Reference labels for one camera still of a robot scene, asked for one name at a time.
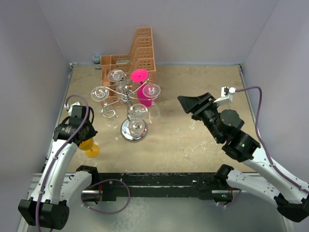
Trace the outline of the clear champagne flute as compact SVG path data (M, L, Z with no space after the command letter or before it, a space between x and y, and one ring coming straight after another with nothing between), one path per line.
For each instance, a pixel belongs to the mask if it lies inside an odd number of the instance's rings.
M149 111L149 122L150 124L153 124L161 116L160 110L156 103L156 100L161 93L161 88L157 84L147 84L143 88L142 93L145 96L145 100L143 102Z

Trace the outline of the clear back wine glass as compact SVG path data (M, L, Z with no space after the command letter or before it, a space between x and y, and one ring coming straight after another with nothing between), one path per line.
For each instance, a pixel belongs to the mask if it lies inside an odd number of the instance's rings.
M134 138L142 137L146 132L146 122L148 109L141 103L133 104L128 110L128 129Z

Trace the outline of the clear wine glass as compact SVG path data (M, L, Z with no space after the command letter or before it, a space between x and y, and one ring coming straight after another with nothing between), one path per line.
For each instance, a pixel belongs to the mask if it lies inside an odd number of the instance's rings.
M141 103L133 104L128 110L128 129L134 138L142 137L146 132L146 122L148 109Z
M107 99L109 98L109 89L105 86L95 87L91 92L91 98L95 102L99 102L101 106L107 105Z
M124 84L122 83L123 79L126 81L126 73L121 69L113 69L107 74L107 78L110 82L117 85L116 90L113 90L110 87L108 87L108 89L115 93L119 100L122 99L126 92L126 82Z

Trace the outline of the pink plastic goblet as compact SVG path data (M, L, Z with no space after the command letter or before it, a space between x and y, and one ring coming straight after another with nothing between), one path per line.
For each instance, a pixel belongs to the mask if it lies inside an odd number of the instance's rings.
M146 107L155 106L155 100L161 93L161 88L157 84L149 82L149 73L145 69L137 69L132 72L131 80L140 82L140 87L137 89L137 97L139 103Z

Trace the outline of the clear front wine glass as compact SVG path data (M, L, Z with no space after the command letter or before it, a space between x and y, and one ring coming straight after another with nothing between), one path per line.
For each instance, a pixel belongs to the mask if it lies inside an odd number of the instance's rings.
M121 69L113 69L107 74L107 78L110 82L117 85L116 90L113 90L110 87L108 87L108 89L115 93L119 100L122 99L126 92L126 82L124 84L122 83L123 79L126 81L126 73Z

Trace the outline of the yellow plastic goblet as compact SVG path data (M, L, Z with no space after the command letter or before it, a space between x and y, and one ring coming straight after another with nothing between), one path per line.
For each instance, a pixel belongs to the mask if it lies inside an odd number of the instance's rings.
M99 146L94 143L93 138L81 142L79 149L84 151L88 158L95 158L99 154Z

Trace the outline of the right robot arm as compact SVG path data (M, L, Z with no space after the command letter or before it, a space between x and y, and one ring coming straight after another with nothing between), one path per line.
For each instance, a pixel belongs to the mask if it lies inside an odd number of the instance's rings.
M244 121L235 110L218 112L219 105L232 101L235 88L222 88L221 97L210 93L197 97L178 96L183 110L193 120L202 121L222 150L232 159L252 168L261 178L243 174L228 165L216 172L215 185L244 190L276 206L287 219L301 222L309 216L309 185L276 161L270 161L265 149L241 127Z

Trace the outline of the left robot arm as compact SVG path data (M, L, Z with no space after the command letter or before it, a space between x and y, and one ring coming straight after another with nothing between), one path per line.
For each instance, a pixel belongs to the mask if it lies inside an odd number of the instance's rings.
M96 167L81 165L73 178L64 183L67 168L83 142L97 134L92 123L94 111L91 107L75 105L71 115L54 130L52 149L43 174L34 191L26 200L21 200L18 211L30 226L61 230L70 213L70 205L86 188L99 185Z

